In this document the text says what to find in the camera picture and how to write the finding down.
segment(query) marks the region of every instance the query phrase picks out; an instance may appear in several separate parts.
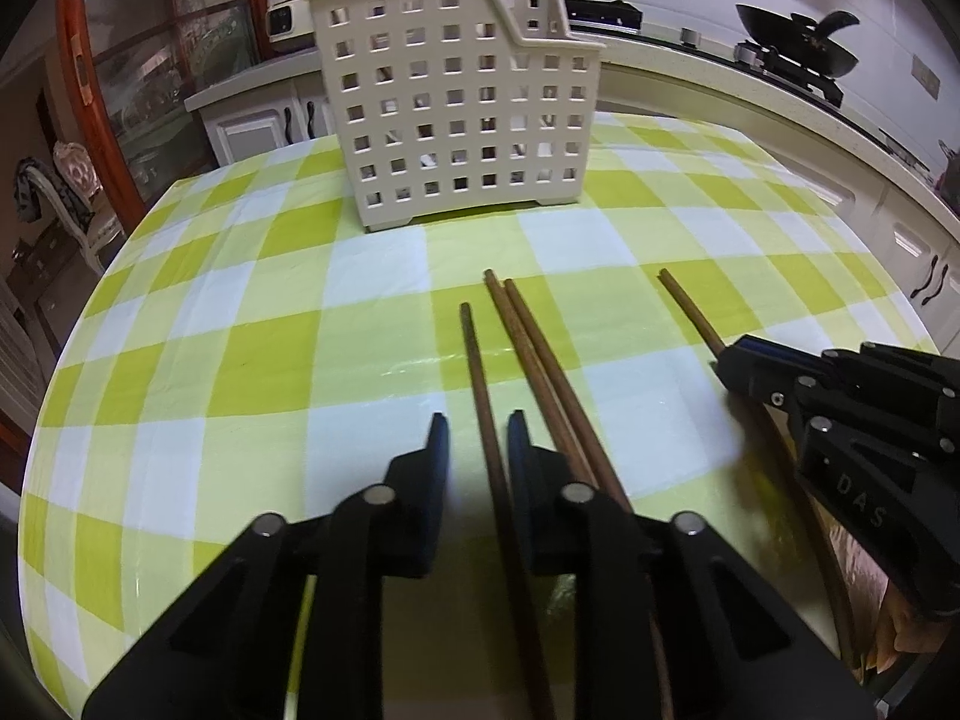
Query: wok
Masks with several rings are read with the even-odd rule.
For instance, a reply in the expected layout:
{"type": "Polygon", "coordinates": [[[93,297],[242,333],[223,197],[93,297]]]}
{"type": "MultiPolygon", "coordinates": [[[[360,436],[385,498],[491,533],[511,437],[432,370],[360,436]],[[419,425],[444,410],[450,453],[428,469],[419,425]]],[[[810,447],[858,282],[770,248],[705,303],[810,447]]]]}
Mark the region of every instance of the wok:
{"type": "Polygon", "coordinates": [[[758,45],[771,47],[821,76],[838,79],[856,67],[857,58],[829,40],[837,29],[860,23],[853,13],[834,10],[817,23],[810,16],[792,13],[788,19],[751,5],[738,5],[736,12],[758,45]]]}

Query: black cloth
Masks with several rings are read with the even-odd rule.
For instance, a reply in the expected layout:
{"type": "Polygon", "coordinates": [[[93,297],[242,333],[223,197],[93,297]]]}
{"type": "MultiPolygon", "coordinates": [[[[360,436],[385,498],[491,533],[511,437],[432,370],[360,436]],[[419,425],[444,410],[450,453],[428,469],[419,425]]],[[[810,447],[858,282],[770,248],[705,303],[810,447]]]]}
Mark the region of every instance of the black cloth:
{"type": "Polygon", "coordinates": [[[67,213],[71,215],[83,232],[88,231],[90,220],[93,218],[93,211],[90,211],[80,199],[80,196],[67,186],[59,173],[32,157],[24,157],[16,163],[16,171],[13,174],[13,201],[16,203],[16,218],[20,221],[37,221],[40,218],[40,196],[37,194],[39,189],[34,186],[30,173],[27,172],[27,167],[35,167],[43,173],[56,190],[67,213]]]}

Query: beige basket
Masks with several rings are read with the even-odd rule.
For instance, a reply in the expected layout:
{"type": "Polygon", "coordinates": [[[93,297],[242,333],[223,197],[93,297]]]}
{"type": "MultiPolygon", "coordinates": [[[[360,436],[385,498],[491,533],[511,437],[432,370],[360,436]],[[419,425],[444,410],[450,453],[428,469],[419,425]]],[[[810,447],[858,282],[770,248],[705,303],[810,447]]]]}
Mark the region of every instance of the beige basket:
{"type": "Polygon", "coordinates": [[[368,229],[583,184],[598,43],[563,0],[308,0],[368,229]]]}

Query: tablecloth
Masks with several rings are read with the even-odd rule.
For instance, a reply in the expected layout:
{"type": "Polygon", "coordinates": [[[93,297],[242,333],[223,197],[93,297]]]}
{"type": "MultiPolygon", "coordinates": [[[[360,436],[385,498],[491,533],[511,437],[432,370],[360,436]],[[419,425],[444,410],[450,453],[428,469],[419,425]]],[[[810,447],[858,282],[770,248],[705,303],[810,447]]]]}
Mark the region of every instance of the tablecloth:
{"type": "MultiPolygon", "coordinates": [[[[32,441],[19,567],[35,670],[70,713],[254,515],[330,511],[443,412],[452,455],[437,563],[424,581],[386,586],[388,716],[512,715],[520,674],[462,301],[499,424],[525,409],[534,440],[550,442],[486,268],[517,281],[637,512],[702,512],[829,640],[810,555],[707,349],[656,280],[668,266],[728,341],[933,350],[829,204],[740,133],[678,119],[598,114],[576,204],[374,234],[342,165],[328,137],[179,181],[64,348],[32,441]]],[[[551,673],[566,685],[569,598],[535,589],[551,673]]]]}

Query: silver screw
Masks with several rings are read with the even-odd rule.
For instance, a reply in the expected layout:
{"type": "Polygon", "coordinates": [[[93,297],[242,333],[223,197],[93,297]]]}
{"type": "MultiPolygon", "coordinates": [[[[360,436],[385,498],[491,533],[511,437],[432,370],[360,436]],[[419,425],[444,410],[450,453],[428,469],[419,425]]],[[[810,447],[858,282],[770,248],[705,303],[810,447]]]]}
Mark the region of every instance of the silver screw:
{"type": "Polygon", "coordinates": [[[673,527],[688,536],[696,536],[707,527],[707,522],[697,512],[680,512],[674,515],[673,527]]]}
{"type": "Polygon", "coordinates": [[[397,493],[390,485],[373,485],[363,491],[363,499],[371,506],[386,506],[396,497],[397,493]]]}
{"type": "Polygon", "coordinates": [[[258,536],[270,538],[270,536],[276,536],[284,524],[285,520],[279,514],[267,512],[267,514],[261,514],[260,517],[253,520],[251,531],[258,536]]]}
{"type": "Polygon", "coordinates": [[[583,482],[570,482],[568,485],[563,485],[560,495],[570,503],[587,503],[593,500],[593,488],[583,482]]]}
{"type": "Polygon", "coordinates": [[[810,427],[819,430],[821,433],[825,433],[833,427],[833,423],[825,416],[815,416],[813,419],[810,419],[810,427]]]}

